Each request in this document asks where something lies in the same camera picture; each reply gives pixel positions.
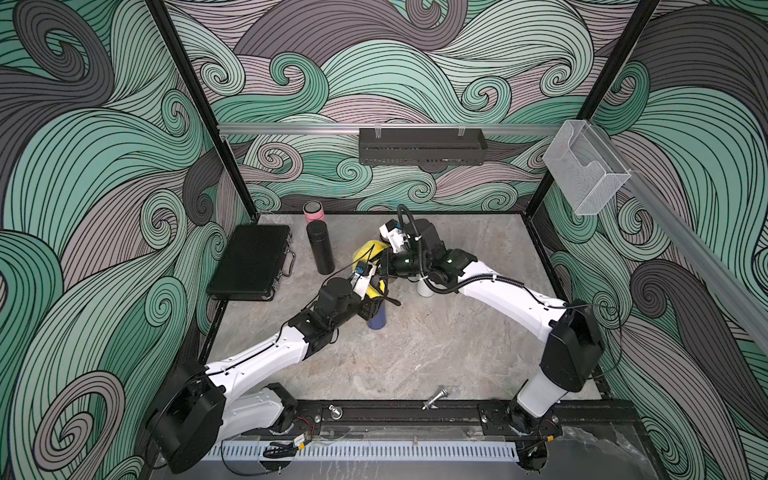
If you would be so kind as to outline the yellow grey cleaning cloth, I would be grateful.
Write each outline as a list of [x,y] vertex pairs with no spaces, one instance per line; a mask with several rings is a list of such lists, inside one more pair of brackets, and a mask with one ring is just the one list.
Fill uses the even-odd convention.
[[[354,271],[358,261],[371,262],[375,264],[377,266],[377,270],[371,280],[369,287],[380,289],[385,295],[386,302],[389,302],[394,306],[401,306],[402,302],[395,299],[394,297],[391,297],[389,293],[390,276],[388,274],[388,260],[390,253],[391,249],[384,242],[378,240],[368,241],[353,255],[352,268]],[[350,283],[352,281],[353,271],[350,277]]]

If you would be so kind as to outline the blue thermos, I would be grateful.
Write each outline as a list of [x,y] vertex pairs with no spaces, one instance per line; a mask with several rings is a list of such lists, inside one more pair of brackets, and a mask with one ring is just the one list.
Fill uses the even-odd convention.
[[371,330],[381,330],[386,326],[386,324],[387,324],[386,305],[382,303],[379,306],[376,314],[367,320],[367,326]]

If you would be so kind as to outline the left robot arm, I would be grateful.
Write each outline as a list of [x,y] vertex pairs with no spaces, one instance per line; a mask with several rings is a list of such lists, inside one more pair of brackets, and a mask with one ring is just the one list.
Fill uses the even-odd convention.
[[335,332],[353,317],[376,315],[388,292],[388,281],[377,277],[331,278],[267,340],[225,360],[179,364],[143,418],[165,467],[180,474],[240,433],[290,429],[297,403],[268,378],[331,344]]

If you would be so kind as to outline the black thermos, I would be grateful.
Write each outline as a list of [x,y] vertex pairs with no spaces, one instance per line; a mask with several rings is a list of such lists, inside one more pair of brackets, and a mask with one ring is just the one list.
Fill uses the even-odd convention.
[[316,268],[321,275],[329,275],[335,270],[329,230],[322,220],[313,220],[306,226],[306,232]]

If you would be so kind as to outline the pink thermos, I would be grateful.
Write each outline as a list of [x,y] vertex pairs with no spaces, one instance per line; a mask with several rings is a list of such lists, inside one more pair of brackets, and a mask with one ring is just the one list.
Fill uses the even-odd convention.
[[307,201],[303,205],[303,215],[307,223],[325,221],[325,211],[323,204],[317,200]]

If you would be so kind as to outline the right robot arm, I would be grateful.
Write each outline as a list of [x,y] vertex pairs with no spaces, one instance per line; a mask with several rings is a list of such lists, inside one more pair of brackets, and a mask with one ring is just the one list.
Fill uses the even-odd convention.
[[509,407],[511,428],[529,433],[568,393],[583,389],[605,352],[594,308],[538,293],[503,276],[475,255],[448,249],[426,219],[390,220],[379,228],[387,278],[418,281],[440,295],[478,300],[523,326],[544,344],[539,366]]

